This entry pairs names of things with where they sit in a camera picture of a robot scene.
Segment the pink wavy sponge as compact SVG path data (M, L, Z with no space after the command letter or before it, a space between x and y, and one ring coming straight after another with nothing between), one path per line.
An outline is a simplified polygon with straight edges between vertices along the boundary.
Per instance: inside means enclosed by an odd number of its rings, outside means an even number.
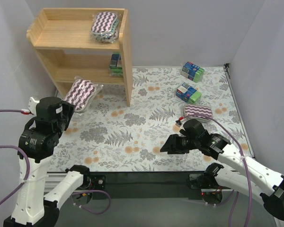
M113 43L118 39L119 16L116 12L102 11L94 15L90 38L100 43Z
M89 79L76 76L63 101L74 105L74 112L81 114L89 108L91 102L103 87L103 84L94 83Z
M196 119L200 122L208 122L212 118L212 109L204 105L187 104L184 107L183 115L189 119Z

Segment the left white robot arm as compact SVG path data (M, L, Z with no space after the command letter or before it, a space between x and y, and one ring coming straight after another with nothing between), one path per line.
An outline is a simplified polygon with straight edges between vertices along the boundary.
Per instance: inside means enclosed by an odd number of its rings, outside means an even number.
M3 222L5 227L53 227L60 208L79 187L88 183L89 168L74 165L49 193L45 180L54 148L67 130L75 106L57 97L33 101L30 119L18 142L20 189L15 208Z

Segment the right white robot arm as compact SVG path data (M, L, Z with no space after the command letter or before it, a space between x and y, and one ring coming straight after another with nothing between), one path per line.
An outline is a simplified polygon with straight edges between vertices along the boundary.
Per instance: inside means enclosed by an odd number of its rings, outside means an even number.
M209 133L196 119L184 123L180 134L172 134L161 147L169 155L197 149L215 160L203 174L203 184L227 187L257 201L273 217L284 221L284 175L243 154L227 138Z

